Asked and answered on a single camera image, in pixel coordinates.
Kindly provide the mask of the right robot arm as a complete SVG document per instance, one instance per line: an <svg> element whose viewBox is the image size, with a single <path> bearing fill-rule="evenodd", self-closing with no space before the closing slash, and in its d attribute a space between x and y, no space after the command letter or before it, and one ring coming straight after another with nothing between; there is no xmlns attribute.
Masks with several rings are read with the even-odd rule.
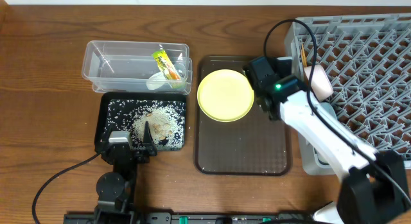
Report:
<svg viewBox="0 0 411 224"><path fill-rule="evenodd" d="M303 136L331 166L341 187L336 202L312 216L314 223L388 223L410 210L404 161L394 151L357 138L331 116L291 73L292 58L261 56L243 67L261 109Z"/></svg>

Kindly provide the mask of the rice and food scraps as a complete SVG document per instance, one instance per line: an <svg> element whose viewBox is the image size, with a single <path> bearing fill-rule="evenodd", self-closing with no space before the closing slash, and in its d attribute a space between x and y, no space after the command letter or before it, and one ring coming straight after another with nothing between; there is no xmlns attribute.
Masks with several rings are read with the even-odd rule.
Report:
<svg viewBox="0 0 411 224"><path fill-rule="evenodd" d="M183 101L112 99L105 128L130 132L132 149L142 150L144 126L148 123L155 147L173 151L184 145L185 116Z"/></svg>

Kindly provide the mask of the wooden chopstick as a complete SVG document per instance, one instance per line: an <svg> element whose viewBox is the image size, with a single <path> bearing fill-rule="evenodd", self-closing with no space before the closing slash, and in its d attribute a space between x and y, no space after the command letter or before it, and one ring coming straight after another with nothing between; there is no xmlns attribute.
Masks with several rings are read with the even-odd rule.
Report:
<svg viewBox="0 0 411 224"><path fill-rule="evenodd" d="M304 50L304 44L301 44L301 62L303 67L307 67L307 59L306 59L306 54Z"/></svg>

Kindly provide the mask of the light blue bowl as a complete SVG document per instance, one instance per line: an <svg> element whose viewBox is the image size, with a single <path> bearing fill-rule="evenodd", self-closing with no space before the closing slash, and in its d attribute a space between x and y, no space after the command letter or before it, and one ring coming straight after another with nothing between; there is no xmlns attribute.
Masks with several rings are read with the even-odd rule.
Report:
<svg viewBox="0 0 411 224"><path fill-rule="evenodd" d="M337 117L337 115L336 115L336 113L335 113L335 111L334 111L334 109L333 109L333 107L331 106L330 103L321 102L320 104L332 117L334 117L334 118ZM317 151L315 153L317 154L317 157L318 157L318 160L319 160L320 164L328 165L328 162L325 160L325 158L321 154L319 154Z"/></svg>

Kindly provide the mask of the green snack wrapper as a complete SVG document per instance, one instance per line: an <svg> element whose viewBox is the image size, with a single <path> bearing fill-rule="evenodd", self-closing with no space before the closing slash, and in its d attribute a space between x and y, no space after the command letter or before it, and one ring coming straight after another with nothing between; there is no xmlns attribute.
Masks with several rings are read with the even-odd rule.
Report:
<svg viewBox="0 0 411 224"><path fill-rule="evenodd" d="M152 54L152 57L157 63L157 67L160 72L166 77L167 80L180 80L181 76L177 72L173 63L171 62L168 54L164 49L160 49Z"/></svg>

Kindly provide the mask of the white bowl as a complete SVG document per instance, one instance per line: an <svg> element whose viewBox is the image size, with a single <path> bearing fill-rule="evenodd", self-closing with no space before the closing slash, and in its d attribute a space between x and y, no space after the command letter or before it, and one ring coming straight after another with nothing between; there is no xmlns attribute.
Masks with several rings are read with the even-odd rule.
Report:
<svg viewBox="0 0 411 224"><path fill-rule="evenodd" d="M314 67L311 88L320 102L328 99L333 93L333 87L321 65L315 65Z"/></svg>

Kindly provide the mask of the yellow plate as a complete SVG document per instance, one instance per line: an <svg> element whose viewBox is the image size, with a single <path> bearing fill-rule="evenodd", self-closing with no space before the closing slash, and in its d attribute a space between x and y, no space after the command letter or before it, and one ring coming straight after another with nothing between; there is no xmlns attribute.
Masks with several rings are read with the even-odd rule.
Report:
<svg viewBox="0 0 411 224"><path fill-rule="evenodd" d="M205 76L197 89L201 111L219 122L246 116L254 104L254 91L246 76L232 69L219 69Z"/></svg>

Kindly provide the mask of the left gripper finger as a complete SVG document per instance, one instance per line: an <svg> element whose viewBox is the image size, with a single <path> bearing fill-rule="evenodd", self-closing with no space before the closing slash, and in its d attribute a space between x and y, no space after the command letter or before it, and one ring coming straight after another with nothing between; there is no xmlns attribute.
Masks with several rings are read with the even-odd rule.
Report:
<svg viewBox="0 0 411 224"><path fill-rule="evenodd" d="M157 148L153 142L148 121L144 124L143 146L145 147L147 153L157 153Z"/></svg>
<svg viewBox="0 0 411 224"><path fill-rule="evenodd" d="M95 138L95 150L108 150L109 149L109 137L112 133L112 128L107 128L101 135Z"/></svg>

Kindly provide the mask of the white tissue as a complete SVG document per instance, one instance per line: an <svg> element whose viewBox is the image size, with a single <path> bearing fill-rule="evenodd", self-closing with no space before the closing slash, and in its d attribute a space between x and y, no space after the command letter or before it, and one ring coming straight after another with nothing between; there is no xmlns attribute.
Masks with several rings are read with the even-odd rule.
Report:
<svg viewBox="0 0 411 224"><path fill-rule="evenodd" d="M155 73L146 81L148 90L161 90L165 91L171 89L168 79L161 72Z"/></svg>

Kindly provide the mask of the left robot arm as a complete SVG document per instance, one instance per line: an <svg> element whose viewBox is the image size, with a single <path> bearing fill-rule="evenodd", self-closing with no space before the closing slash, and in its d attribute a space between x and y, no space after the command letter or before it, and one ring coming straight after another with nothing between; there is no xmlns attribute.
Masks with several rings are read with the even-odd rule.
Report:
<svg viewBox="0 0 411 224"><path fill-rule="evenodd" d="M144 217L134 206L137 165L149 162L157 155L149 123L144 124L143 150L133 150L130 132L107 131L95 144L96 153L111 166L111 172L102 175L96 184L98 203L91 221L94 224L141 223Z"/></svg>

